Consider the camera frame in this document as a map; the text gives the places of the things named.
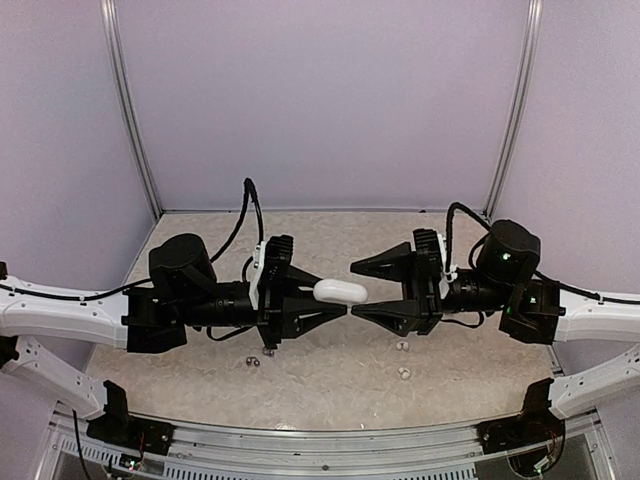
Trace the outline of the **white earbud charging case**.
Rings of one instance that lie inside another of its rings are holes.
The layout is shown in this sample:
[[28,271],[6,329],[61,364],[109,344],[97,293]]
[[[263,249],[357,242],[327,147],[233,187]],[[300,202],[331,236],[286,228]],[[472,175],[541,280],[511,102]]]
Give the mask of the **white earbud charging case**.
[[364,304],[369,294],[367,289],[358,283],[323,279],[314,285],[313,296],[321,302],[356,305]]

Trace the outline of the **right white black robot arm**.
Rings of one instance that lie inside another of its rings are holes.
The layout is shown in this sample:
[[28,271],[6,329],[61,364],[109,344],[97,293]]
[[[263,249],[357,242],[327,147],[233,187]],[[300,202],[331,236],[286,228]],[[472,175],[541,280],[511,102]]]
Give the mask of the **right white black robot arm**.
[[485,224],[485,235],[469,254],[469,265],[453,264],[454,216],[445,232],[417,229],[404,242],[351,264],[351,272],[401,286],[395,301],[356,305],[354,316],[400,336],[428,335],[460,313],[485,320],[499,314],[499,329],[524,344],[552,345],[587,339],[630,342],[619,356],[573,375],[546,379],[527,389],[523,413],[511,433],[535,442],[551,424],[551,413],[567,419],[639,385],[639,298],[589,292],[538,272],[541,241],[511,220]]

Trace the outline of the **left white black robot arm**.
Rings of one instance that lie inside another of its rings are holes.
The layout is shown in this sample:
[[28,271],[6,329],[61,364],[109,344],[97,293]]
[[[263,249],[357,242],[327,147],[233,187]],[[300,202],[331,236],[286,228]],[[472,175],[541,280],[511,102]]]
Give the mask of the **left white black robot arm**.
[[204,241],[180,234],[149,254],[149,280],[114,292],[91,293],[46,287],[29,289],[1,274],[1,371],[31,381],[76,412],[99,419],[121,445],[140,434],[125,391],[97,381],[41,345],[41,338],[101,344],[133,354],[162,354],[187,342],[188,329],[252,329],[268,350],[344,316],[348,308],[319,301],[319,278],[291,264],[293,239],[273,236],[259,243],[250,281],[217,279]]

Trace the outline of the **purple earbud front left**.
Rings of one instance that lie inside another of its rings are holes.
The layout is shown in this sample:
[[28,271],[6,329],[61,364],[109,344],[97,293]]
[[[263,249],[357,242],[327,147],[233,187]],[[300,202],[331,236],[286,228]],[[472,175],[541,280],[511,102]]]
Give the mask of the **purple earbud front left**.
[[250,367],[259,367],[261,365],[260,360],[257,357],[249,356],[246,358],[245,363]]

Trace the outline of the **front aluminium rail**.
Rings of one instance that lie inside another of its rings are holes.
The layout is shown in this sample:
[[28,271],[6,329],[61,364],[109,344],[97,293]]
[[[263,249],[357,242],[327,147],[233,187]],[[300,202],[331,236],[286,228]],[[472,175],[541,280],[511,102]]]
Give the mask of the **front aluminium rail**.
[[164,455],[86,436],[84,421],[55,408],[36,479],[614,479],[599,417],[566,423],[566,435],[512,451],[484,452],[472,422],[391,430],[285,431],[175,421]]

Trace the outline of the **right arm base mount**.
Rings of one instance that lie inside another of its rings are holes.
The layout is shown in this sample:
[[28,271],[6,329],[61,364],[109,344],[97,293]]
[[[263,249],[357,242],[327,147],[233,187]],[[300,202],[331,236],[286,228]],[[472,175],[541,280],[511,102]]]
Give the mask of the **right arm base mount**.
[[484,454],[518,449],[565,435],[565,421],[550,410],[549,393],[553,382],[552,378],[547,378],[531,384],[517,414],[476,425]]

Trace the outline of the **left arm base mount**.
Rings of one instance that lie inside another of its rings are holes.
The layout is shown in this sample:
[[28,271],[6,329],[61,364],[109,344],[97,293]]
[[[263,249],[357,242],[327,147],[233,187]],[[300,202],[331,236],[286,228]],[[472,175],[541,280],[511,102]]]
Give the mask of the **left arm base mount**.
[[103,383],[106,403],[96,419],[88,421],[90,438],[138,451],[141,455],[168,454],[175,426],[171,423],[134,416],[129,412],[126,391],[109,380]]

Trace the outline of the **right aluminium frame post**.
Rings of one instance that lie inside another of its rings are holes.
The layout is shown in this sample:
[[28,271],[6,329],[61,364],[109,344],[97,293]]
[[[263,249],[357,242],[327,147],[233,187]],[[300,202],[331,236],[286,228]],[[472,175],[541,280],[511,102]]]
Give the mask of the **right aluminium frame post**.
[[542,0],[531,0],[528,2],[526,24],[514,93],[507,116],[506,129],[499,150],[498,163],[483,210],[485,217],[489,220],[495,216],[498,209],[499,201],[506,185],[508,171],[517,144],[518,133],[524,116],[528,90],[534,70],[543,5],[544,2]]

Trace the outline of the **aluminium frame post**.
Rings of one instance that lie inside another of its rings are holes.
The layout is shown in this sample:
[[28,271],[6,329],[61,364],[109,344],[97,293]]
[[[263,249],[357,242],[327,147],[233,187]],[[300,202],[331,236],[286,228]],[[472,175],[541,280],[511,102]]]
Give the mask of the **aluminium frame post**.
[[544,2],[542,0],[531,0],[528,2],[526,24],[514,93],[507,116],[506,129],[499,150],[498,163],[483,210],[485,217],[489,220],[495,216],[498,209],[499,201],[506,185],[508,171],[517,144],[518,133],[524,116],[528,90],[534,70],[543,5]]
[[152,218],[155,222],[158,222],[164,213],[164,209],[147,159],[129,86],[124,49],[119,29],[117,2],[114,0],[101,0],[100,11],[116,96],[121,110],[126,136],[131,148],[133,162],[138,172],[144,197]]

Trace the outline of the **left aluminium frame post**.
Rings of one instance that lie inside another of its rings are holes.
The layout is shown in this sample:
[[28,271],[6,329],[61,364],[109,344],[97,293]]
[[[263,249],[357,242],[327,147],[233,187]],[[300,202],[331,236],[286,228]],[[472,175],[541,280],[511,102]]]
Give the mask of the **left aluminium frame post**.
[[101,0],[100,11],[116,96],[121,110],[126,136],[131,148],[133,162],[138,172],[144,197],[152,218],[155,222],[158,222],[164,213],[164,209],[147,159],[129,86],[124,49],[119,29],[117,2],[114,0]]

